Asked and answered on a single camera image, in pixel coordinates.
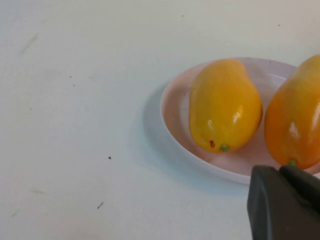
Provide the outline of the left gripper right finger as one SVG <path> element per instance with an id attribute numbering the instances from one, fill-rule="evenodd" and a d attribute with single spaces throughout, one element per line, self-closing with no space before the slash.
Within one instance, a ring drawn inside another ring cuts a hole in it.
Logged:
<path id="1" fill-rule="evenodd" d="M 282 166 L 279 169 L 281 175 L 297 192 L 297 194 L 307 201 L 313 211 L 320 212 L 320 180 L 294 166 Z"/>

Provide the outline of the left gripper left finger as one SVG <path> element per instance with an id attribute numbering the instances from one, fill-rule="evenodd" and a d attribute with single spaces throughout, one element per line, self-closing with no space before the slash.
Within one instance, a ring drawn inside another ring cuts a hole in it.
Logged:
<path id="1" fill-rule="evenodd" d="M 247 212 L 254 240 L 318 240 L 320 212 L 301 198 L 280 169 L 255 166 Z"/>

